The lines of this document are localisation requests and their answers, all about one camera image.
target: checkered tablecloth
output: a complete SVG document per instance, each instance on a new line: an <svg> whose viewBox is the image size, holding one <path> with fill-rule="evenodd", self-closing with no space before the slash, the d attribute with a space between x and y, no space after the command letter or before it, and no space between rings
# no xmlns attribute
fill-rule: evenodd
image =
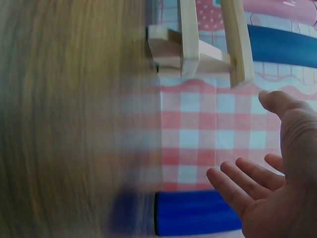
<svg viewBox="0 0 317 238"><path fill-rule="evenodd" d="M226 51L219 0L196 0L200 39ZM317 37L313 27L246 13L248 24ZM159 22L177 30L176 0L159 1ZM230 89L229 79L162 78L163 182L165 190L211 188L206 171L240 156L267 166L266 153L280 154L277 116L258 101L260 90L283 90L317 109L317 70L255 63L256 79Z"/></svg>

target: fingers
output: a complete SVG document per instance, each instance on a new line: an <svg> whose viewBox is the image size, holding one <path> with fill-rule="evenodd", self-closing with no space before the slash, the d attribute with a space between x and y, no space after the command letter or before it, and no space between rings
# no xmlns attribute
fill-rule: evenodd
<svg viewBox="0 0 317 238"><path fill-rule="evenodd" d="M222 163L220 169L254 200L265 199L271 194L269 189L259 185L231 163Z"/></svg>
<svg viewBox="0 0 317 238"><path fill-rule="evenodd" d="M227 175L217 169L209 169L207 177L223 199L242 219L245 210L254 200Z"/></svg>
<svg viewBox="0 0 317 238"><path fill-rule="evenodd" d="M308 103L304 101L298 101L282 91L274 91L271 93L268 91L261 91L259 93L259 101L266 110L277 114L280 119L282 119L283 115L288 110L313 110Z"/></svg>
<svg viewBox="0 0 317 238"><path fill-rule="evenodd" d="M282 156L274 155L274 154L267 154L264 157L265 162L267 162L270 166L275 168L277 171L284 173L284 164Z"/></svg>
<svg viewBox="0 0 317 238"><path fill-rule="evenodd" d="M284 176L277 175L251 161L239 158L236 160L236 165L255 182L271 191L275 191L285 185Z"/></svg>

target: blue tube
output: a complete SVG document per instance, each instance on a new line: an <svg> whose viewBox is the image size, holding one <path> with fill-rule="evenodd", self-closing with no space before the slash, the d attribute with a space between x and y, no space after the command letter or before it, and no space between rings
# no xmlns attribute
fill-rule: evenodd
<svg viewBox="0 0 317 238"><path fill-rule="evenodd" d="M215 190L159 192L156 196L159 236L189 236L241 229L236 213Z"/></svg>
<svg viewBox="0 0 317 238"><path fill-rule="evenodd" d="M253 61L317 68L317 39L248 25Z"/></svg>

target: blurry wooden surface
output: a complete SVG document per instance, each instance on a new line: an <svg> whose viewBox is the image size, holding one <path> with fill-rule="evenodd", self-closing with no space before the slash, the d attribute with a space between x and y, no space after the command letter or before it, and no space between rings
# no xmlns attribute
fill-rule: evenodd
<svg viewBox="0 0 317 238"><path fill-rule="evenodd" d="M0 237L153 233L146 0L0 0Z"/></svg>

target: wooden block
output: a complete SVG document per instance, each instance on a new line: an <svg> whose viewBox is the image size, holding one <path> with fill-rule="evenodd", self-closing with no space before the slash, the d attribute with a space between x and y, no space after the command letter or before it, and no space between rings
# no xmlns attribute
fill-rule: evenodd
<svg viewBox="0 0 317 238"><path fill-rule="evenodd" d="M181 34L163 26L149 26L148 43L160 77L227 77L234 61L226 52L199 41L200 61L194 75L181 74Z"/></svg>
<svg viewBox="0 0 317 238"><path fill-rule="evenodd" d="M195 0L178 0L178 12L182 33L181 74L194 77L200 61Z"/></svg>
<svg viewBox="0 0 317 238"><path fill-rule="evenodd" d="M254 81L252 50L242 0L220 1L228 53L235 59L231 87Z"/></svg>
<svg viewBox="0 0 317 238"><path fill-rule="evenodd" d="M148 27L148 43L153 60L159 66L180 70L181 34L162 25Z"/></svg>

